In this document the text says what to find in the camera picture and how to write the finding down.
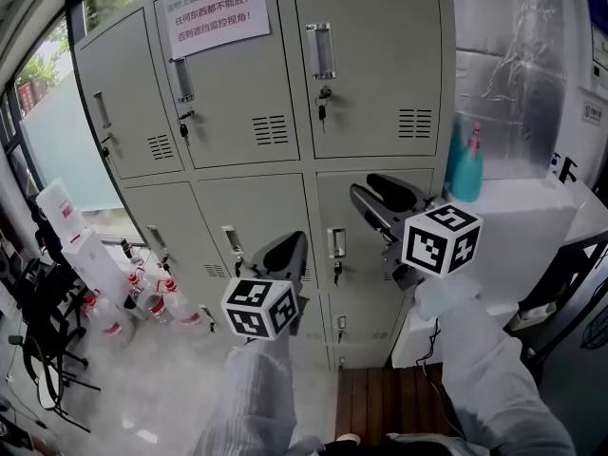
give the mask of hand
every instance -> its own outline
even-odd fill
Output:
[[[474,278],[455,274],[446,278],[429,277],[416,288],[414,299],[421,319],[429,321],[467,302],[482,291]]]

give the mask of blue spray bottle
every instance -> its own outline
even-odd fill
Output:
[[[482,192],[484,181],[484,154],[482,153],[480,133],[482,126],[475,123],[473,134],[454,168],[449,192],[460,201],[477,200]]]

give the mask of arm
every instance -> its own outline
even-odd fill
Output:
[[[282,456],[295,427],[289,336],[256,340],[228,357],[218,407],[197,456]]]
[[[471,443],[508,456],[575,454],[520,361],[521,341],[508,336],[477,299],[439,321],[444,386]]]

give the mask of metal locker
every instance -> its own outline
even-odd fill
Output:
[[[143,10],[77,49],[95,134],[121,179],[183,170],[152,65]]]
[[[299,159],[277,3],[266,4],[270,34],[173,61],[164,3],[156,2],[176,107],[195,112],[183,121],[195,168]]]
[[[434,155],[439,0],[295,1],[315,156]],[[332,93],[327,99],[320,97],[324,86]]]
[[[325,238],[323,260],[330,276],[327,285],[336,362],[342,347],[352,350],[352,346],[359,345],[364,352],[373,354],[367,356],[364,352],[359,353],[358,356],[362,356],[360,363],[367,360],[367,366],[381,366],[390,353],[390,338],[404,295],[384,273],[380,255],[386,242],[371,229],[351,203],[351,185],[365,185],[367,175],[372,172],[388,174],[429,191],[433,171],[328,172],[317,175]],[[339,262],[342,270],[337,285],[333,281],[336,262]],[[379,358],[384,360],[380,365]]]
[[[200,213],[189,182],[124,189],[124,199],[159,258],[168,255],[180,289],[225,326],[219,302],[229,274]]]
[[[300,174],[201,180],[195,189],[211,235],[228,268],[238,255],[251,259],[282,235],[303,231],[309,241],[301,295],[309,300],[298,338],[325,342],[304,184]]]

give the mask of window frame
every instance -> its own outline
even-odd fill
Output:
[[[137,232],[139,233],[140,238],[141,238],[140,240],[136,240],[133,237],[128,237],[127,240],[135,246],[142,246],[142,247],[149,248],[149,245],[147,244],[147,242],[145,240],[145,236],[143,235],[142,230],[138,226],[137,222],[133,218],[133,215],[131,214],[130,209],[126,205],[123,194],[122,194],[120,188],[118,187],[118,184],[117,184],[116,180],[114,179],[114,176],[112,175],[112,172],[109,168],[107,161],[104,160],[104,156],[103,156],[103,152],[102,152],[103,147],[99,143],[99,140],[97,139],[97,136],[95,135],[95,132],[94,132],[95,128],[94,128],[93,122],[91,120],[88,107],[86,105],[85,95],[84,95],[82,85],[81,85],[80,72],[79,72],[79,69],[77,66],[76,54],[75,54],[75,49],[74,49],[74,45],[86,36],[85,0],[66,0],[65,1],[62,8],[49,20],[48,24],[40,32],[38,38],[35,39],[34,42],[32,43],[32,45],[28,48],[28,51],[24,54],[23,59],[19,62],[19,64],[15,68],[15,71],[11,74],[10,79],[6,82],[2,93],[0,93],[0,100],[4,100],[5,96],[7,97],[8,103],[9,103],[9,110],[8,110],[9,116],[8,117],[6,116],[4,108],[2,106],[0,106],[0,113],[2,113],[2,116],[0,117],[0,145],[2,146],[4,154],[7,157],[7,161],[9,162],[9,166],[10,166],[10,171],[12,172],[12,175],[15,178],[15,181],[17,182],[24,199],[26,199],[26,200],[28,199],[27,191],[24,191],[22,188],[22,185],[19,183],[19,180],[17,179],[15,170],[12,167],[12,163],[10,160],[10,155],[19,146],[20,146],[21,151],[26,160],[28,170],[29,170],[30,174],[32,175],[34,184],[36,185],[36,187],[38,188],[39,191],[42,191],[45,188],[45,184],[42,180],[42,176],[39,174],[39,171],[36,168],[36,163],[33,160],[32,156],[29,152],[27,141],[25,140],[23,130],[21,129],[21,125],[20,125],[21,108],[19,105],[19,98],[17,95],[17,88],[15,85],[16,85],[16,81],[17,81],[19,74],[21,73],[23,68],[26,66],[28,61],[37,52],[38,48],[42,45],[43,42],[45,42],[48,35],[52,32],[52,30],[59,24],[59,22],[63,18],[66,19],[67,42],[69,44],[69,54],[70,54],[70,58],[72,61],[74,76],[76,78],[76,84],[78,87],[78,94],[80,97],[81,106],[83,107],[83,111],[85,113],[86,121],[87,121],[87,124],[89,127],[89,133],[91,134],[93,141],[95,142],[95,145],[97,146],[98,152],[100,154],[100,158],[102,159],[102,163],[104,164],[105,172],[108,175],[110,181],[112,182],[112,185],[114,186],[114,189],[116,190],[116,193],[118,194],[118,196],[121,200],[121,203],[123,204],[123,208],[124,208],[125,212],[129,216],[131,222],[133,223],[133,226],[135,227],[135,229],[137,230]],[[10,136],[10,133],[8,132],[8,130],[5,127],[5,125],[6,125],[6,123],[4,122],[5,119],[12,120],[12,123],[14,126],[14,132],[15,132],[12,137]],[[119,240],[117,240],[117,236],[101,236],[100,235],[100,238],[102,240],[102,243],[106,244],[106,245],[116,245],[117,243],[120,242]]]

